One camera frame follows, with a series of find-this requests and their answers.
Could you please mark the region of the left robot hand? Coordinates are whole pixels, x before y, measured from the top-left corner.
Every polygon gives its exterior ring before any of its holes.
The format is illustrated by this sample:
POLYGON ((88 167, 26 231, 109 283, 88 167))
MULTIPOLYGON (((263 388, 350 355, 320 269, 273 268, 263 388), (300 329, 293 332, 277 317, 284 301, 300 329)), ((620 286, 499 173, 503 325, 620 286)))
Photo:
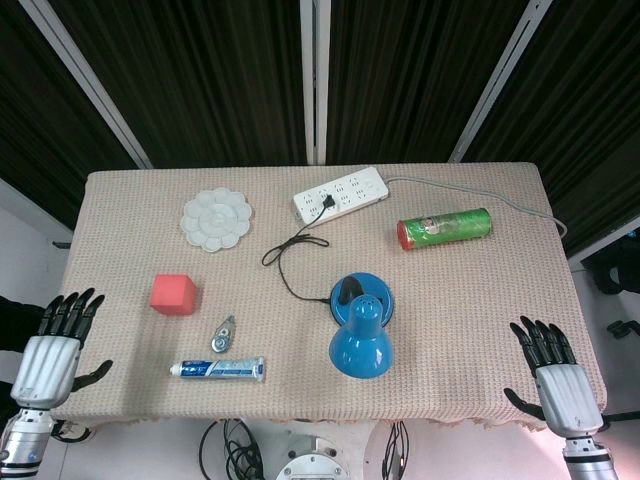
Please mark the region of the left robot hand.
POLYGON ((97 310, 104 302, 93 288, 55 297, 45 308, 37 333, 23 352, 11 398, 21 408, 52 410, 73 392, 100 381, 112 368, 105 360, 77 376, 77 367, 97 310))

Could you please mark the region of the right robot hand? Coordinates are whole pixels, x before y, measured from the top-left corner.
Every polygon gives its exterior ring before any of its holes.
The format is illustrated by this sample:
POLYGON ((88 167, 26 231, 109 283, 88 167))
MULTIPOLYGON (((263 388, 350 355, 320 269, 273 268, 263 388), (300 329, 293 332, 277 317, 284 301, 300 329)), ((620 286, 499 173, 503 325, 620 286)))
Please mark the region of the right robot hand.
POLYGON ((555 324, 526 316, 512 322, 524 359, 534 380, 539 402, 529 403, 514 390, 504 395, 519 411, 546 423, 556 435, 570 439, 595 434, 604 425, 593 388, 577 363, 571 344, 555 324))

